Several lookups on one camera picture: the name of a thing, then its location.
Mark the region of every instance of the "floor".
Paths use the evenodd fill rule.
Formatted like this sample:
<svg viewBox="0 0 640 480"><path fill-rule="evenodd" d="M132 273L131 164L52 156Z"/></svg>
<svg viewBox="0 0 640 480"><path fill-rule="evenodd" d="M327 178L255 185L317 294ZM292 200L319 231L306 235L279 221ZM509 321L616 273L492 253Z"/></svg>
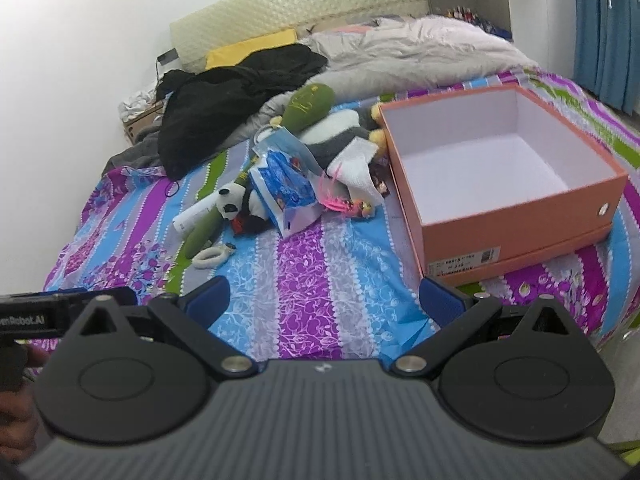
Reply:
<svg viewBox="0 0 640 480"><path fill-rule="evenodd" d="M618 116L627 126L640 131L640 116ZM616 381L616 399L600 439L607 443L640 440L640 330L618 334L600 355Z"/></svg>

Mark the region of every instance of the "orange box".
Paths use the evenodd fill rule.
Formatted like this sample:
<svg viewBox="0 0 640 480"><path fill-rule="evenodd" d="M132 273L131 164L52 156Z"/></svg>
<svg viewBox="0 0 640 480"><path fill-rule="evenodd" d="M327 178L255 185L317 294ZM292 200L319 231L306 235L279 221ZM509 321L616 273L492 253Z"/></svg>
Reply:
<svg viewBox="0 0 640 480"><path fill-rule="evenodd" d="M625 171L533 92L443 92L381 112L423 275L476 282L609 233Z"/></svg>

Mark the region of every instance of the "human hand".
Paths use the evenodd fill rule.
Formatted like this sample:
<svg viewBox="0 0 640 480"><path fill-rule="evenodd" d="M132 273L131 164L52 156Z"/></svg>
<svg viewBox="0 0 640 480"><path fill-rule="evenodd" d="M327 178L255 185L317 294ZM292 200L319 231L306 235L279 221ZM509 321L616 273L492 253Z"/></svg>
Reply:
<svg viewBox="0 0 640 480"><path fill-rule="evenodd" d="M44 350L27 346L27 367L39 368L49 359ZM31 381L24 380L17 392L0 392L0 415L8 423L0 426L0 455L11 463L27 460L36 448L35 435L38 430Z"/></svg>

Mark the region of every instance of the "bed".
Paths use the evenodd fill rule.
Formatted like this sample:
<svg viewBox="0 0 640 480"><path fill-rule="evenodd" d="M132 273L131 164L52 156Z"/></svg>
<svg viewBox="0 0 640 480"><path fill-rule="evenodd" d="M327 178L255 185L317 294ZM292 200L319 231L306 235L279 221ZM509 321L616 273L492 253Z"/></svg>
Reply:
<svg viewBox="0 0 640 480"><path fill-rule="evenodd" d="M173 23L171 31L183 65L202 70L207 50L291 25L344 14L417 16L381 18L365 32L328 30L302 40L329 59L326 72L313 80L337 89L334 110L505 84L551 103L629 172L613 230L595 246L462 289L514 303L554 294L601 344L640 304L640 139L577 85L537 69L509 43L427 13L428 0L224 0ZM146 303L163 291L185 294L221 274L232 301L209 330L258 361L379 357L388 363L432 335L438 326L417 300L420 273L390 180L390 195L370 221L325 215L286 240L276 230L235 238L236 254L215 271L190 266L172 219L235 179L251 156L252 133L287 101L281 94L266 102L241 135L177 184L162 168L106 174L45 289L128 285ZM227 228L223 240L231 237Z"/></svg>

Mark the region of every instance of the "nightstand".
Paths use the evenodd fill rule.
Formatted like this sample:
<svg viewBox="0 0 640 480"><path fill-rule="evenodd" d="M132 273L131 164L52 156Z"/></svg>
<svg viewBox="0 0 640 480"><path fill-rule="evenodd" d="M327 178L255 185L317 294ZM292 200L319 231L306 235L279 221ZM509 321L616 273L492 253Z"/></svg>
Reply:
<svg viewBox="0 0 640 480"><path fill-rule="evenodd" d="M133 139L136 137L138 132L145 126L149 126L151 123L153 123L156 116L161 112L162 101L157 102L150 108L147 108L144 112L134 117L132 120L123 123L127 139L129 139L133 144Z"/></svg>

